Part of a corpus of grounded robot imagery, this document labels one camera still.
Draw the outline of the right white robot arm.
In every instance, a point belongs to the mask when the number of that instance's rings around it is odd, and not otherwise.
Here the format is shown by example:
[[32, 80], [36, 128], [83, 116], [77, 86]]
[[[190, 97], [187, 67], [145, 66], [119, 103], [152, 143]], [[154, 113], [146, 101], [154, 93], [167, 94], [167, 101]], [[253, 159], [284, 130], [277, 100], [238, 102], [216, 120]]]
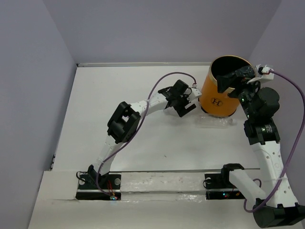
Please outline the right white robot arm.
[[244, 132], [257, 157], [262, 174], [257, 185], [240, 164], [226, 164], [221, 169], [219, 181], [224, 187], [234, 186], [253, 205], [248, 210], [260, 228], [294, 225], [305, 218], [305, 207], [298, 203], [286, 170], [291, 158], [283, 163], [280, 136], [273, 121], [278, 111], [279, 94], [272, 88], [261, 87], [263, 80], [272, 80], [275, 72], [260, 67], [255, 72], [246, 66], [217, 77], [217, 91], [223, 93], [232, 87], [230, 98], [239, 100], [247, 120]]

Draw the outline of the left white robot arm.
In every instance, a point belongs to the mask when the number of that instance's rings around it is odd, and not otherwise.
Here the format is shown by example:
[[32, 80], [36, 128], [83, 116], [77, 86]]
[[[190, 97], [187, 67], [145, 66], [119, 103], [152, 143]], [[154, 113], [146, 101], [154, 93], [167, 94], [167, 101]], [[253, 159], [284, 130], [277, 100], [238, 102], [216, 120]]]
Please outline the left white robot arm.
[[173, 86], [149, 94], [146, 100], [132, 104], [121, 102], [107, 123], [104, 146], [96, 162], [88, 168], [89, 183], [94, 188], [104, 186], [115, 155], [134, 138], [146, 116], [172, 107], [179, 117], [183, 117], [196, 108], [192, 101], [201, 95], [196, 85], [189, 87], [177, 80]]

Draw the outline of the clear bottle long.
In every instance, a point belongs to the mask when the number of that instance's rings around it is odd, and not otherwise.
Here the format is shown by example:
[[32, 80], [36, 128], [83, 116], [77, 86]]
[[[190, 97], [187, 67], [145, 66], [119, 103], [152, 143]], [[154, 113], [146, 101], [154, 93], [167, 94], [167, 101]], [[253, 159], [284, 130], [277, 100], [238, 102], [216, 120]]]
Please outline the clear bottle long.
[[258, 76], [258, 71], [255, 67], [247, 65], [230, 72], [229, 75], [235, 78], [251, 80]]

